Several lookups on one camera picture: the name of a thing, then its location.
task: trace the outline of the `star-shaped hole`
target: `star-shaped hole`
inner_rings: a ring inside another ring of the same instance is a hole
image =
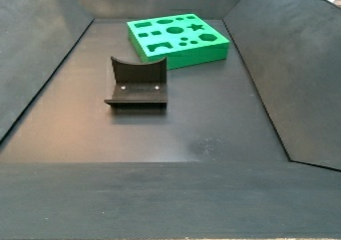
[[[193,31],[199,30],[199,29],[203,29],[201,25],[195,25],[195,24],[191,24],[188,26],[189,29],[192,29]]]

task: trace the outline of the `black u-shaped bracket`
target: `black u-shaped bracket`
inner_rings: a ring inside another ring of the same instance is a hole
[[[110,59],[116,84],[112,98],[104,102],[112,107],[164,107],[168,102],[167,58],[147,64],[131,64],[113,57]]]

